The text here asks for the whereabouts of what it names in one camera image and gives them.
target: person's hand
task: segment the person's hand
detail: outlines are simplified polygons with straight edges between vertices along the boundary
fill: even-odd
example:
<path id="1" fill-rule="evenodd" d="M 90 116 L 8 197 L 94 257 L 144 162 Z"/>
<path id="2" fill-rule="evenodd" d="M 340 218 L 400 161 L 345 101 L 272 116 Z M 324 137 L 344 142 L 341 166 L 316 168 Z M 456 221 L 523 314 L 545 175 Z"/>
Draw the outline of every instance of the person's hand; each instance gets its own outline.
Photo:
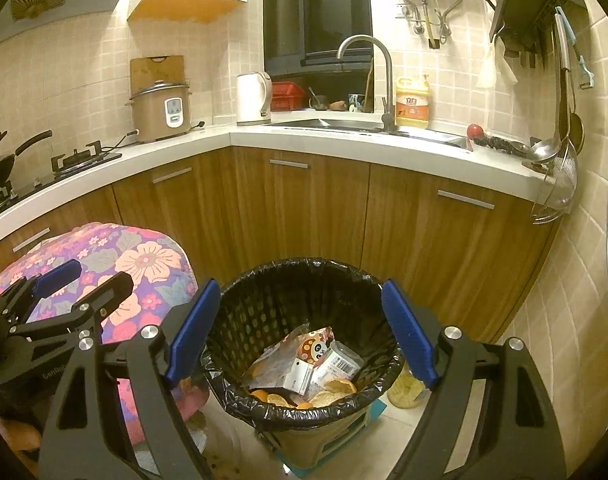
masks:
<path id="1" fill-rule="evenodd" d="M 41 447 L 39 431 L 23 422 L 0 417 L 0 434 L 23 465 L 37 477 L 37 463 L 24 455 L 23 451 L 32 451 Z"/>

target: trash can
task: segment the trash can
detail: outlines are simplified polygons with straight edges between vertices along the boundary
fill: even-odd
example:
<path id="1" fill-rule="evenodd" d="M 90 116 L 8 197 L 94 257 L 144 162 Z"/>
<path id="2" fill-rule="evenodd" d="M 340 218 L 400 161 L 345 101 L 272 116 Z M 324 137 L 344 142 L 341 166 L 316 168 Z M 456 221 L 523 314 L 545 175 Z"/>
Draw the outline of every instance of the trash can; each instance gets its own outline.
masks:
<path id="1" fill-rule="evenodd" d="M 261 402 L 241 377 L 294 328 L 330 326 L 364 359 L 357 393 L 324 408 L 297 410 Z M 287 462 L 309 469 L 369 421 L 369 406 L 399 375 L 404 358 L 386 322 L 381 285 L 362 270 L 321 258 L 256 267 L 222 291 L 201 363 L 226 412 L 256 428 Z"/>

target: blue gripper pad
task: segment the blue gripper pad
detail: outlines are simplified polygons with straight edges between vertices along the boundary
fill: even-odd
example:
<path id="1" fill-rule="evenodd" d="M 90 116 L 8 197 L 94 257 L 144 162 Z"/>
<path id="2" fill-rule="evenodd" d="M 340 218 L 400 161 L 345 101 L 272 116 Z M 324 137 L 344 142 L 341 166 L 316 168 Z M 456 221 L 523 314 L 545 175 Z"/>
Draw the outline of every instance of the blue gripper pad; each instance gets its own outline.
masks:
<path id="1" fill-rule="evenodd" d="M 421 329 L 404 295 L 392 281 L 382 286 L 382 307 L 414 377 L 431 389 L 439 379 L 433 365 L 433 345 Z"/>
<path id="2" fill-rule="evenodd" d="M 210 280 L 170 344 L 165 377 L 172 388 L 193 373 L 219 311 L 219 297 L 219 285 Z"/>
<path id="3" fill-rule="evenodd" d="M 32 288 L 33 298 L 42 300 L 49 298 L 60 288 L 64 288 L 68 283 L 74 282 L 82 275 L 82 264 L 77 260 L 68 260 L 49 270 L 46 274 L 39 276 Z"/>

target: floral fabric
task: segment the floral fabric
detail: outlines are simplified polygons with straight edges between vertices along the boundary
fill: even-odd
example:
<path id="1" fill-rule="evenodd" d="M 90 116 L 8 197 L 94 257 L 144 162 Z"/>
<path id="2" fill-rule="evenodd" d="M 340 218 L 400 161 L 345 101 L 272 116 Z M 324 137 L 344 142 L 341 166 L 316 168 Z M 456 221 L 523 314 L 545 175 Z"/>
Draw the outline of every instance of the floral fabric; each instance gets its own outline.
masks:
<path id="1" fill-rule="evenodd" d="M 104 343 L 118 342 L 146 325 L 159 325 L 172 307 L 186 303 L 197 290 L 191 265 L 171 238 L 156 231 L 94 222 L 45 241 L 7 267 L 0 275 L 0 294 L 20 278 L 44 274 L 70 259 L 82 264 L 81 277 L 41 300 L 28 322 L 67 314 L 73 303 L 123 270 L 133 278 L 133 293 L 104 321 L 102 335 Z M 184 418 L 208 398 L 207 392 L 186 383 L 173 395 Z M 129 381 L 119 381 L 119 397 L 135 444 L 143 433 Z"/>

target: tiled wall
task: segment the tiled wall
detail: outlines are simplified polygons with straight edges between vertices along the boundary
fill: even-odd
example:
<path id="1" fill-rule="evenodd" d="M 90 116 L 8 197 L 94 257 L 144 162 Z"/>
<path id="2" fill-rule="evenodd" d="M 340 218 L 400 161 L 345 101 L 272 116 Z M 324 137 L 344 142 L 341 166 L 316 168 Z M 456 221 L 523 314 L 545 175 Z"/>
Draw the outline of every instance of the tiled wall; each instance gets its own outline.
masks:
<path id="1" fill-rule="evenodd" d="M 86 14 L 19 34 L 0 44 L 0 153 L 43 130 L 51 140 L 16 160 L 15 188 L 50 171 L 50 158 L 132 130 L 129 60 L 184 56 L 192 123 L 232 114 L 235 77 L 263 66 L 261 0 L 209 24 L 126 21 L 128 0 L 113 13 Z"/>
<path id="2" fill-rule="evenodd" d="M 419 36 L 413 23 L 396 18 L 396 5 L 401 0 L 370 0 L 373 34 L 391 51 L 393 77 L 429 75 L 431 83 L 431 118 L 468 125 L 479 123 L 488 132 L 528 140 L 532 134 L 542 138 L 552 132 L 538 130 L 532 120 L 545 116 L 533 99 L 534 88 L 543 76 L 542 68 L 522 68 L 519 60 L 509 60 L 518 79 L 516 86 L 507 85 L 498 76 L 494 89 L 476 87 L 482 59 L 488 44 L 490 19 L 483 0 L 463 0 L 449 15 L 452 36 L 439 50 L 428 47 L 427 34 Z M 456 0 L 439 0 L 444 11 Z M 381 110 L 386 95 L 384 58 L 375 48 L 375 104 Z"/>
<path id="3" fill-rule="evenodd" d="M 553 399 L 569 470 L 608 423 L 608 18 L 595 0 L 586 2 L 588 16 L 569 16 L 596 75 L 595 89 L 577 91 L 586 145 L 574 210 L 503 336 L 517 335 L 529 346 Z M 577 65 L 574 74 L 577 85 Z"/>

